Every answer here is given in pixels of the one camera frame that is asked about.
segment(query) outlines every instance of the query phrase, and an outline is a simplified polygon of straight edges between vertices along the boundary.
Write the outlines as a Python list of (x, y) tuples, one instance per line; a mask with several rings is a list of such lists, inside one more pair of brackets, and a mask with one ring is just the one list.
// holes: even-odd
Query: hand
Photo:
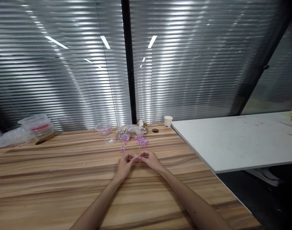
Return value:
[(138, 159), (141, 162), (146, 163), (150, 168), (155, 170), (156, 172), (164, 170), (164, 166), (159, 162), (154, 152), (144, 150), (139, 154)]
[(131, 166), (137, 159), (137, 156), (131, 153), (125, 153), (119, 160), (115, 178), (123, 181), (128, 175)]

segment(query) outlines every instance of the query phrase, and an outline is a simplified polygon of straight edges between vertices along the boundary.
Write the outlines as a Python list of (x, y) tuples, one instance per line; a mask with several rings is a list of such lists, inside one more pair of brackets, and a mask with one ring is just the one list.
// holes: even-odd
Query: ceiling light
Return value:
[(61, 43), (59, 43), (58, 41), (54, 40), (53, 38), (49, 37), (49, 36), (45, 36), (45, 38), (49, 39), (50, 41), (54, 42), (55, 44), (62, 46), (65, 49), (68, 49), (68, 47), (62, 45)]
[[(85, 58), (84, 60), (88, 61), (89, 63), (92, 63), (90, 60), (88, 60), (88, 59), (86, 59), (86, 58)], [(93, 63), (92, 63), (92, 64), (93, 64)]]
[(100, 36), (101, 40), (104, 42), (105, 46), (107, 47), (107, 49), (110, 49), (110, 46), (108, 44), (108, 41), (106, 40), (105, 36)]
[(149, 43), (149, 45), (148, 45), (148, 48), (149, 48), (149, 49), (152, 47), (152, 44), (155, 42), (156, 38), (157, 38), (156, 35), (153, 35), (153, 36), (152, 36), (152, 39), (151, 39), (151, 41), (150, 41), (150, 43)]

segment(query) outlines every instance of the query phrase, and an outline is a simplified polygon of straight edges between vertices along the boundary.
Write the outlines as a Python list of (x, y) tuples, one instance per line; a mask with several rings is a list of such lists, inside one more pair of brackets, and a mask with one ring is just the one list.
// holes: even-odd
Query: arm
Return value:
[(166, 180), (200, 230), (232, 230), (211, 205), (168, 171), (153, 152), (143, 151), (139, 154), (138, 159), (157, 171)]
[(103, 218), (110, 201), (129, 173), (136, 157), (130, 153), (123, 155), (118, 161), (117, 172), (114, 179), (108, 184), (97, 199), (88, 207), (88, 209), (79, 217), (70, 230), (94, 230)]

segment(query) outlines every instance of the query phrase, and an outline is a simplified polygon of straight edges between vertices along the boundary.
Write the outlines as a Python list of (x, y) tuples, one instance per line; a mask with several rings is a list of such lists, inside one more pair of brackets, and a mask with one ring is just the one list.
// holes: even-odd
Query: finger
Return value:
[(144, 158), (144, 157), (139, 157), (139, 160), (141, 162), (144, 162), (144, 163), (146, 163), (148, 161), (148, 159), (147, 158)]
[(122, 158), (125, 159), (125, 160), (127, 159), (127, 157), (128, 157), (128, 153), (125, 153), (125, 154), (122, 156)]
[(126, 160), (127, 163), (128, 163), (129, 161), (131, 161), (131, 159), (132, 159), (132, 157), (128, 157), (127, 160)]
[(140, 152), (139, 156), (141, 156), (142, 154), (149, 155), (150, 154), (150, 151), (144, 150), (144, 151)]
[(144, 153), (141, 155), (141, 157), (148, 158), (148, 155)]
[(130, 161), (129, 164), (132, 166), (132, 164), (136, 161), (137, 157), (134, 156)]

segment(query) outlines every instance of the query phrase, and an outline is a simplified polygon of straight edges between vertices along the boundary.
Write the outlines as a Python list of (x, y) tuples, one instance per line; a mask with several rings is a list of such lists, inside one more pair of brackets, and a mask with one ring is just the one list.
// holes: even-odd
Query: paper cup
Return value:
[(172, 119), (173, 119), (173, 117), (171, 117), (171, 116), (165, 116), (164, 117), (165, 128), (170, 128), (171, 127)]

